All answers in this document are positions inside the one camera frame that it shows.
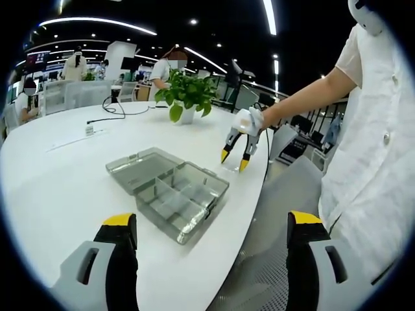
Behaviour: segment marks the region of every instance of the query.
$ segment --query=power cord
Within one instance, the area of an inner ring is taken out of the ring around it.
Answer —
[[[109,98],[111,98],[111,99],[114,98],[117,101],[116,104],[118,104],[118,106],[121,108],[122,113],[117,112],[117,109],[116,108],[109,108],[109,106],[111,106],[112,104],[115,104],[115,102],[107,102],[107,103],[105,103]],[[86,124],[91,124],[91,123],[100,122],[100,121],[108,121],[108,120],[123,120],[123,119],[126,118],[127,115],[140,115],[142,113],[146,113],[150,109],[150,107],[147,106],[147,109],[144,110],[144,111],[140,111],[140,112],[137,112],[137,113],[125,113],[123,106],[118,101],[118,98],[113,97],[113,96],[109,96],[106,99],[104,99],[104,101],[102,102],[101,107],[103,108],[103,110],[105,110],[108,113],[112,113],[113,115],[122,115],[122,117],[91,120],[91,121],[87,121]]]
[[[259,107],[259,110],[261,110],[261,112],[262,111],[264,111],[264,108],[260,105],[260,103],[258,103],[258,102],[256,102],[255,104],[254,104],[254,107],[255,106],[258,106]],[[271,150],[270,150],[270,139],[269,139],[269,137],[268,137],[268,130],[265,130],[265,133],[267,134],[267,145],[268,145],[268,159],[267,159],[267,170],[265,171],[265,177],[264,177],[264,181],[265,181],[265,179],[267,178],[267,174],[268,174],[268,169],[269,169],[269,166],[270,166],[270,156],[271,156]]]

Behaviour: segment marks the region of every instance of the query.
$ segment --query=ceiling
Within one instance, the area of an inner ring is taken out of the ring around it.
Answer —
[[[81,40],[54,43],[31,52],[68,50],[84,44],[84,49],[106,50],[108,43],[82,40],[111,42],[130,39],[140,48],[138,54],[159,58],[178,43],[222,68],[226,68],[225,64],[232,58],[238,59],[243,69],[256,75],[253,78],[256,83],[268,87],[274,87],[272,56],[277,54],[279,90],[293,94],[331,70],[354,22],[346,0],[271,1],[277,36],[270,34],[263,0],[65,0],[62,13],[58,15],[55,7],[49,19],[100,17],[143,27],[156,32],[157,36],[119,25],[68,21],[46,25],[46,29],[34,27],[36,33],[31,34],[27,48],[62,40]],[[191,19],[197,19],[198,23],[191,25]],[[104,53],[85,52],[85,56],[102,59]],[[189,54],[188,68],[203,67],[220,73],[205,60]]]

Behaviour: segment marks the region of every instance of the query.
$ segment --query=round table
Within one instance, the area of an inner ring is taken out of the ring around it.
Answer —
[[[122,103],[126,113],[154,104]],[[168,114],[168,109],[149,109],[124,120],[93,123],[97,133],[85,138],[87,121],[118,117],[92,106],[48,115],[10,133],[0,157],[5,220],[42,284],[56,282],[60,264],[83,241],[93,240],[105,219],[136,213],[140,311],[203,311],[212,302],[252,220],[267,168],[267,137],[262,134],[256,154],[238,173],[245,138],[220,163],[234,115],[213,108],[207,117],[196,113],[193,124],[178,126]],[[105,169],[106,163],[152,146],[230,182],[222,207],[206,222],[203,234],[184,246],[142,216],[134,197]]]

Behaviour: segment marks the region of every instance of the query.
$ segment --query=clear plastic box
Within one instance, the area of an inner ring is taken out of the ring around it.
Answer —
[[[185,244],[217,206],[229,183],[216,174],[151,148],[106,165],[138,210],[179,244]]]

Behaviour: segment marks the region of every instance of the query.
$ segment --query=button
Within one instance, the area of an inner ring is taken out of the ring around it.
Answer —
[[[383,135],[383,142],[387,145],[387,144],[389,144],[389,142],[390,142],[390,134],[388,133],[388,132],[386,132],[384,135]]]
[[[396,78],[396,75],[392,75],[392,80],[394,81],[395,85],[397,85],[398,80],[397,80],[397,78]]]

